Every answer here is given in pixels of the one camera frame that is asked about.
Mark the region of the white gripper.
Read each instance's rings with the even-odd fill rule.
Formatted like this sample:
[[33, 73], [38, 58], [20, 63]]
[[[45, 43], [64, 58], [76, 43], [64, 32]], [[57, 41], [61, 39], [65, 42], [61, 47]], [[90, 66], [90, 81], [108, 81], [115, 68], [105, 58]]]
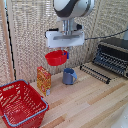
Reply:
[[[47, 31], [45, 37], [48, 48], [79, 46], [83, 45], [85, 40], [85, 34], [79, 24], [76, 25], [76, 29], [70, 35], [64, 35], [58, 29], [53, 29]], [[62, 55], [67, 55], [67, 59], [69, 59], [70, 50], [62, 50]]]

